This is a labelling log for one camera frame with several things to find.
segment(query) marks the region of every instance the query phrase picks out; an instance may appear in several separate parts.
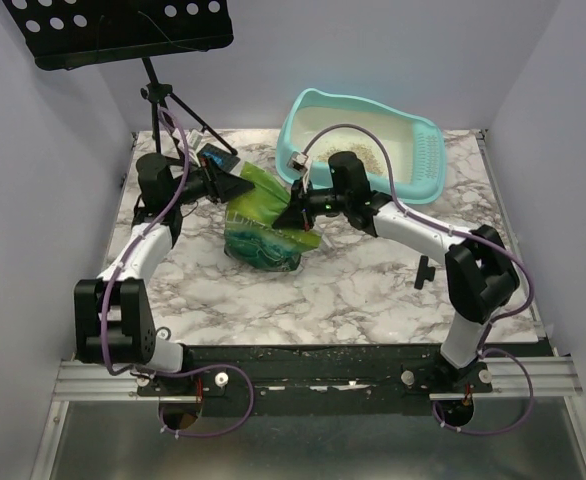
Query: turquoise plastic tub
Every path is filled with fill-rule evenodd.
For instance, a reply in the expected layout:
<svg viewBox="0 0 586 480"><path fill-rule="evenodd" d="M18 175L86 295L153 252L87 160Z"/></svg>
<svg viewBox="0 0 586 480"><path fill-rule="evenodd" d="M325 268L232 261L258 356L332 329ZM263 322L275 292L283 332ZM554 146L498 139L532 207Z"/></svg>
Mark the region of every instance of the turquoise plastic tub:
<svg viewBox="0 0 586 480"><path fill-rule="evenodd" d="M286 117L277 142L276 167L291 184L299 173L287 167L293 152L302 151L317 132L337 123L353 123L370 130L391 157L398 196L407 203L434 201L444 189L446 151L440 129L431 121L400 112L381 103L348 95L332 95L309 88L303 91ZM353 129L327 133L309 151L315 188L332 186L328 157L352 150L364 162L371 188L390 193L384 157L366 135Z"/></svg>

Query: green plastic bag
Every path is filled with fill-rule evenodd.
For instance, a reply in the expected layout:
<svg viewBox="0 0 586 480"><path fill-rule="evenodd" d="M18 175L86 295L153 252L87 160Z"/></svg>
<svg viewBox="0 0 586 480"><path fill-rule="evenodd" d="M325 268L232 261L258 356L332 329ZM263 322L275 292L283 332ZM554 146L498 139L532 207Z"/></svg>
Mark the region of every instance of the green plastic bag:
<svg viewBox="0 0 586 480"><path fill-rule="evenodd" d="M317 248L322 237L314 232L272 229L291 195L273 175L251 163L244 165L240 177L253 182L255 188L226 207L224 251L260 270L295 270L302 253Z"/></svg>

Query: music stand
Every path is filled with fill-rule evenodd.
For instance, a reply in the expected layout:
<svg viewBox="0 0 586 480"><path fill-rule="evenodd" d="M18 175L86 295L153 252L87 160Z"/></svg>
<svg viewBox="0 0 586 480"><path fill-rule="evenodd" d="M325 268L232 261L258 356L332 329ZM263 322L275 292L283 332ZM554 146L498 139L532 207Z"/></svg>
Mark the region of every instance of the music stand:
<svg viewBox="0 0 586 480"><path fill-rule="evenodd" d="M231 145L196 114L169 84L159 82L152 56L203 52L233 41L226 0L2 0L24 35L35 64L43 70L72 70L141 58L149 77L142 96L151 103L156 150L160 147L158 107L170 97L220 141ZM173 122L163 116L172 130ZM180 159L183 154L178 149Z"/></svg>

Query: white marble pattern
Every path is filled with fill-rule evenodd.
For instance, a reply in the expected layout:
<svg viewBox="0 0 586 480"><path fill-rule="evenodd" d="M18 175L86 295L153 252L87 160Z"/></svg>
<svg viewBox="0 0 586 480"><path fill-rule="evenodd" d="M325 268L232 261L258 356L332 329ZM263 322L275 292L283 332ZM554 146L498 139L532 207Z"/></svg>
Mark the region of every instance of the white marble pattern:
<svg viewBox="0 0 586 480"><path fill-rule="evenodd" d="M243 160L275 173L277 130L226 130ZM443 195L422 211L457 225L488 223L503 233L499 209L472 132L446 132L448 172ZM164 153L174 149L163 137ZM134 160L153 151L139 135ZM109 260L126 242L139 195L131 167ZM453 309L446 278L413 288L419 254L368 237L343 217L319 220L333 248L303 256L291 273L267 273L223 252L224 206L201 201L184 219L176 247L147 286L156 326L171 340L195 345L441 342ZM182 207L186 214L190 206ZM520 303L520 290L511 305ZM490 341L535 341L530 312L498 323Z"/></svg>

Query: wall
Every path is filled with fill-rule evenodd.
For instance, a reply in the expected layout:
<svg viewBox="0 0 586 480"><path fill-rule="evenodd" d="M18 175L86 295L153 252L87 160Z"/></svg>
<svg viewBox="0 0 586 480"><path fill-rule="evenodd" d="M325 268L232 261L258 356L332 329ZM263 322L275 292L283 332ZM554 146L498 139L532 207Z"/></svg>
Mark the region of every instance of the wall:
<svg viewBox="0 0 586 480"><path fill-rule="evenodd" d="M180 14L186 3L175 1ZM486 127L557 3L228 0L234 43L154 62L160 80L220 128L279 127L307 87L372 98L443 127ZM100 68L131 127L149 129L141 62Z"/></svg>
<svg viewBox="0 0 586 480"><path fill-rule="evenodd" d="M131 136L97 68L38 71L0 2L0 479L29 478L73 286L94 274Z"/></svg>
<svg viewBox="0 0 586 480"><path fill-rule="evenodd" d="M488 148L544 323L586 391L586 0L561 2Z"/></svg>

